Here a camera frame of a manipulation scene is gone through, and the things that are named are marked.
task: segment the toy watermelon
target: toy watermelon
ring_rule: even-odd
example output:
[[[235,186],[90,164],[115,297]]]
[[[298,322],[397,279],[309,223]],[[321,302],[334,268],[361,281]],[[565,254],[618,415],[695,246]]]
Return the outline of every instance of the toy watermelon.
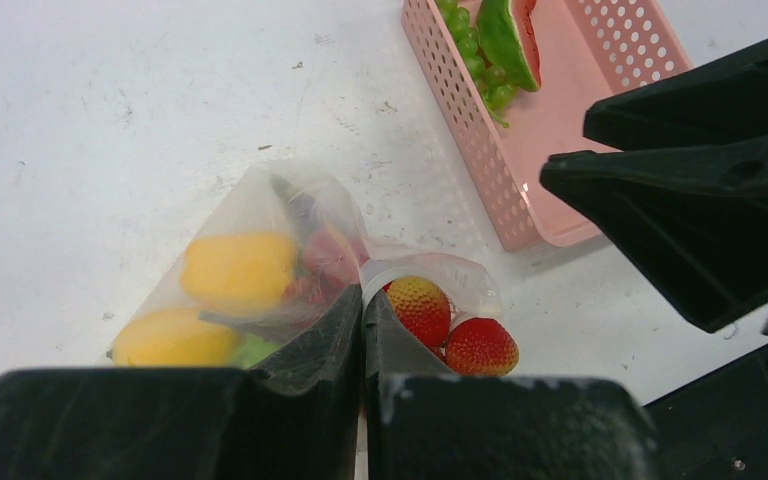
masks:
[[[508,81],[527,92],[540,90],[540,54],[531,10],[535,0],[483,0],[475,25],[487,60],[507,72]]]

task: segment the plastic basket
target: plastic basket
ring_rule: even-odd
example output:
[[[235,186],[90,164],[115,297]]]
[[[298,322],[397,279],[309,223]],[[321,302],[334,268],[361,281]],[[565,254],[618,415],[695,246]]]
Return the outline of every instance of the plastic basket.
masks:
[[[480,0],[462,2],[473,13]],[[540,186],[553,153],[610,151],[581,136],[597,100],[681,73],[690,62],[653,0],[538,0],[543,87],[491,120],[434,0],[405,0],[402,25],[505,250],[569,246],[598,229]]]

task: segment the white table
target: white table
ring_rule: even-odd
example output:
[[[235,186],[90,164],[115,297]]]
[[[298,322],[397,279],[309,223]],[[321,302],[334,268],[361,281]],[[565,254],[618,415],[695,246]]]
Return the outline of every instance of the white table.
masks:
[[[696,64],[768,36],[768,2],[662,7]],[[768,309],[706,335],[604,239],[503,253],[400,8],[0,1],[0,372],[95,362],[243,171],[286,157],[335,173],[371,233],[486,265],[517,373],[649,402],[765,341]]]

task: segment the plastic bag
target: plastic bag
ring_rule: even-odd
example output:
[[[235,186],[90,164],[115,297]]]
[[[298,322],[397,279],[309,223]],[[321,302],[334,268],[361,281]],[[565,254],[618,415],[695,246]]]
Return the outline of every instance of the plastic bag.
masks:
[[[374,241],[331,175],[299,162],[257,164],[122,329],[108,358],[122,366],[249,368],[315,322],[347,285],[361,283],[368,303],[404,276],[440,287],[453,317],[500,318],[497,290],[480,265]]]

